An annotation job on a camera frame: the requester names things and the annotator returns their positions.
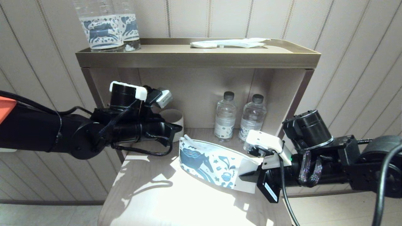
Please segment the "bottle label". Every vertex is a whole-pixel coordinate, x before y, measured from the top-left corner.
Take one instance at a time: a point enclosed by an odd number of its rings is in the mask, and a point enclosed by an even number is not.
[[[233,135],[233,128],[234,128],[234,122],[233,125],[231,126],[223,126],[215,123],[215,136],[222,139],[231,138]]]
[[[260,131],[262,125],[262,123],[256,123],[242,119],[242,122],[240,123],[239,138],[243,141],[246,141],[250,130]]]
[[[117,20],[119,21],[120,35],[123,41],[139,40],[135,14],[119,14],[117,17]]]
[[[91,49],[109,49],[123,45],[116,15],[80,18]]]

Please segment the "wooden tabletop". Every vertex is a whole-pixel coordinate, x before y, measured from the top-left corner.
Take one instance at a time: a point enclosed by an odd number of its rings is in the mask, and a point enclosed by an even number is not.
[[[213,129],[187,129],[185,134],[217,143]],[[164,148],[154,142],[139,145],[147,150]],[[244,153],[236,139],[221,145]],[[98,225],[291,225],[282,201],[269,203],[257,188],[250,194],[209,184],[187,174],[178,161],[178,142],[164,157],[127,155]]]

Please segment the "wall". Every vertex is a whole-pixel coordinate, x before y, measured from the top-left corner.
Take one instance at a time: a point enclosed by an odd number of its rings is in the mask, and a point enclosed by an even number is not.
[[[322,53],[297,113],[317,108],[334,136],[401,134],[400,0],[136,0],[141,37],[268,37]],[[57,110],[94,101],[74,52],[88,46],[70,0],[0,0],[0,89]],[[113,150],[0,153],[0,199],[104,200]],[[291,193],[348,189],[295,188]]]

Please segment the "plastic water bottle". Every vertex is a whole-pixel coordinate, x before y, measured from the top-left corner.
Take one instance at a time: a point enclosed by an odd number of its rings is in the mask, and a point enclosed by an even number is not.
[[[119,20],[120,35],[123,39],[125,50],[134,51],[140,49],[133,0],[113,0],[113,5]]]
[[[233,99],[234,93],[227,91],[224,93],[224,99],[216,105],[215,136],[218,137],[219,142],[227,142],[233,136],[237,113]]]
[[[73,0],[89,47],[116,51],[123,45],[112,0]]]
[[[239,138],[243,142],[251,129],[259,131],[263,126],[265,115],[267,114],[267,108],[263,105],[263,100],[262,95],[254,94],[252,102],[244,106],[239,131]]]

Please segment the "paper cup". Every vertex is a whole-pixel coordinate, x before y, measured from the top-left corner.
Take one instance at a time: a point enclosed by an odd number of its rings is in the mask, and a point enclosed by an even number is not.
[[[180,137],[182,137],[184,135],[184,118],[183,118],[183,114],[176,109],[167,109],[167,110],[163,110],[159,113],[162,118],[165,119],[166,122],[169,123],[173,123],[173,124],[177,124],[183,127],[183,129],[176,133],[174,135],[173,138],[173,142],[177,142]]]

